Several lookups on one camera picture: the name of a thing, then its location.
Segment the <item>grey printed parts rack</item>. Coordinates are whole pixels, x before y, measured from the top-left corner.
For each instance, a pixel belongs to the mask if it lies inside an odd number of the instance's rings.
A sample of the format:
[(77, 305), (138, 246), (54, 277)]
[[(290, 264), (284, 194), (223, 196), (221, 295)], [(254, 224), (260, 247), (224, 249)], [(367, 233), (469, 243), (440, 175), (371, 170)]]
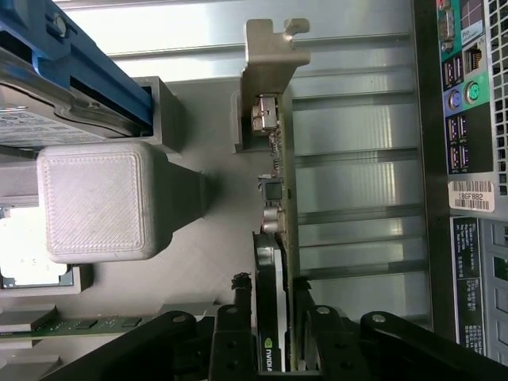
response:
[(233, 147), (239, 79), (170, 83), (162, 109), (179, 145), (139, 139), (45, 148), (0, 167), (0, 206), (38, 206), (47, 254), (91, 269), (79, 293), (0, 290), (0, 313), (96, 318), (154, 315), (168, 302), (231, 302), (232, 280), (256, 271), (257, 186), (267, 152)]

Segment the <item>grey open PC case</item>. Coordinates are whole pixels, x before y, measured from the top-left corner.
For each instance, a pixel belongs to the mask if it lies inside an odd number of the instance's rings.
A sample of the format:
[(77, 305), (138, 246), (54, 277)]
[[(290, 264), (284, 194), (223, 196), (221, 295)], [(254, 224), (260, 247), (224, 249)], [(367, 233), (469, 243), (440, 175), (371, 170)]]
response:
[(508, 367), (508, 0), (413, 0), (433, 330)]

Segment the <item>green RAM stick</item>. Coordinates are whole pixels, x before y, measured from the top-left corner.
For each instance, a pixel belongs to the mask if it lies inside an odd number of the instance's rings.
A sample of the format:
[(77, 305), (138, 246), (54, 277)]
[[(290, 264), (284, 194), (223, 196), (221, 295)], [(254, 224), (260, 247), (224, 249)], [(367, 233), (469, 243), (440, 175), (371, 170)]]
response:
[(127, 333), (151, 320), (156, 315), (56, 318), (31, 332), (0, 333), (0, 341), (43, 340), (57, 337), (117, 336)]

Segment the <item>hard disk with blue rails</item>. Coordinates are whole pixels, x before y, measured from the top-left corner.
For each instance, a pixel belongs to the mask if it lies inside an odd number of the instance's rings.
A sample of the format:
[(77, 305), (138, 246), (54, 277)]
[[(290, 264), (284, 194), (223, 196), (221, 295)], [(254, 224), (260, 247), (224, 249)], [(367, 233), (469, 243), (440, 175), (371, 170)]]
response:
[(152, 134), (152, 93), (53, 0), (0, 0), (0, 146)]

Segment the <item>silver CPU chip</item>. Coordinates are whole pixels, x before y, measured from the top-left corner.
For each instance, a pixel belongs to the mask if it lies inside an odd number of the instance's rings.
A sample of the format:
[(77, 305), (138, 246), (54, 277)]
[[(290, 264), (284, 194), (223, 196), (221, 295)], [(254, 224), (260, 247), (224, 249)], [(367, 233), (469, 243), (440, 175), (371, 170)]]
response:
[(70, 287), (72, 266), (47, 254), (45, 219), (40, 207), (0, 207), (0, 288)]

